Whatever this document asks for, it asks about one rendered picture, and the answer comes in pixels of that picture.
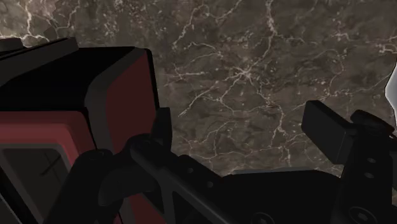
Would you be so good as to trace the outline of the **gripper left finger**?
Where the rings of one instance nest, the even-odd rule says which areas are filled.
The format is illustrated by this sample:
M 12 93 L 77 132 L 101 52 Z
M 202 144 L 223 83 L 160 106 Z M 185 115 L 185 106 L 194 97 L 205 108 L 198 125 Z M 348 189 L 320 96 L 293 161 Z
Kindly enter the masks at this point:
M 131 137 L 121 152 L 96 149 L 73 164 L 46 224 L 113 224 L 123 200 L 159 193 L 166 224 L 216 224 L 212 189 L 220 177 L 171 152 L 169 108 L 159 108 L 149 134 Z

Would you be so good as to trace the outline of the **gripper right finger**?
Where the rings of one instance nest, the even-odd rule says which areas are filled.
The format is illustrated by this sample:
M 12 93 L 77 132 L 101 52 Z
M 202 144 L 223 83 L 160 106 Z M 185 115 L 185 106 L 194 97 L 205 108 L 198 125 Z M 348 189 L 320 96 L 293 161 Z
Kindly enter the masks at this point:
M 392 224 L 394 127 L 360 109 L 345 120 L 321 101 L 307 101 L 301 128 L 331 163 L 344 167 L 330 224 Z

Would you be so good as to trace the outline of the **white object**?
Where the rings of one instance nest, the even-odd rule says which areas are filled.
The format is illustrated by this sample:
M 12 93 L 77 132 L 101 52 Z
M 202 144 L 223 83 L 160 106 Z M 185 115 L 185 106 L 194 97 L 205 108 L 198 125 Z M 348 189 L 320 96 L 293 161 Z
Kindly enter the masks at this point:
M 394 111 L 394 120 L 397 126 L 397 61 L 385 86 L 385 97 Z

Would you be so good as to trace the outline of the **red and black appliance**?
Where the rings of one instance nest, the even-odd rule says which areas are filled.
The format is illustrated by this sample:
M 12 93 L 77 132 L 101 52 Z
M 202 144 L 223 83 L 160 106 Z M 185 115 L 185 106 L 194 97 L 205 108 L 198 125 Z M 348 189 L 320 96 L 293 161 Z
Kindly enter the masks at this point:
M 172 139 L 149 50 L 0 40 L 0 224 L 165 224 L 146 139 Z

